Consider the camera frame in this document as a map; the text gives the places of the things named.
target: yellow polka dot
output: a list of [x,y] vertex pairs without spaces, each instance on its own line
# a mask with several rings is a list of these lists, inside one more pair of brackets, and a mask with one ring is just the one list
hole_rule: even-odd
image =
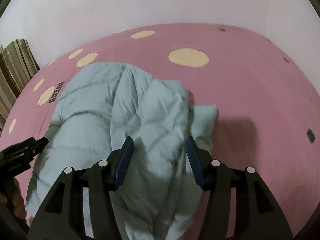
[[51,61],[47,66],[50,66],[53,62],[55,62],[56,60]]
[[138,32],[138,33],[132,34],[131,38],[133,38],[133,39],[141,39],[141,38],[144,38],[144,37],[151,36],[151,35],[153,35],[155,33],[156,33],[155,31],[142,31],[142,32]]
[[82,51],[83,51],[83,49],[77,49],[74,53],[72,53],[72,54],[68,57],[68,59],[74,58],[75,56],[79,55]]
[[43,78],[42,80],[40,80],[40,81],[38,82],[38,84],[36,84],[35,88],[33,89],[33,92],[34,92],[34,91],[37,91],[38,88],[42,85],[43,82],[44,82],[44,78]]
[[49,98],[52,96],[54,92],[54,87],[49,87],[39,98],[38,105],[43,105]]
[[77,67],[83,67],[89,63],[91,63],[96,57],[98,56],[98,53],[90,53],[87,56],[80,59],[77,63]]
[[12,130],[13,130],[15,124],[16,124],[16,119],[13,119],[13,121],[10,125],[10,128],[9,128],[9,133],[12,133]]
[[188,67],[203,67],[208,64],[209,58],[199,50],[183,48],[172,51],[169,60],[175,64]]

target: black dot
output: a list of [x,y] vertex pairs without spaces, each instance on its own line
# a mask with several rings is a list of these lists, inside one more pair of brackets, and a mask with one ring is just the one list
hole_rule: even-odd
[[308,136],[308,139],[309,139],[310,143],[313,143],[315,141],[315,139],[316,139],[316,137],[315,137],[315,135],[314,135],[314,133],[313,133],[313,131],[311,129],[309,129],[307,131],[307,136]]

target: human hand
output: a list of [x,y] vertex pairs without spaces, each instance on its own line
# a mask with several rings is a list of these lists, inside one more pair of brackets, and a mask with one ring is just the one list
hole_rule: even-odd
[[[21,195],[20,185],[16,178],[13,178],[13,181],[16,187],[16,191],[13,193],[12,199],[11,199],[12,204],[14,206],[13,213],[16,217],[25,219],[27,213],[25,211],[24,200]],[[6,198],[6,196],[0,193],[0,203],[7,204],[7,202],[8,202],[8,199]]]

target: pink bed sheet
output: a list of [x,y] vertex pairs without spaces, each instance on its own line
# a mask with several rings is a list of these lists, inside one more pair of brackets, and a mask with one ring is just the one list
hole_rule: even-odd
[[[141,31],[149,32],[131,37]],[[209,62],[189,67],[169,60],[171,52],[183,48],[204,53]],[[264,36],[227,25],[155,25],[114,34],[74,51],[42,68],[25,87],[4,126],[1,149],[45,135],[58,101],[50,96],[64,82],[59,98],[81,71],[77,65],[130,63],[156,78],[179,80],[195,104],[215,104],[219,117],[212,135],[214,158],[236,169],[254,167],[294,234],[310,218],[320,200],[320,98],[294,62]],[[313,143],[308,129],[316,136]],[[24,197],[30,176],[31,170],[18,176]],[[183,238],[197,238],[207,199],[203,194]]]

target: striped curtain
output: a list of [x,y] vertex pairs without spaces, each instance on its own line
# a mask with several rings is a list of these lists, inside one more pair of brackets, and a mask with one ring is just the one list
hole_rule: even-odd
[[0,133],[18,96],[38,70],[27,40],[0,47]]

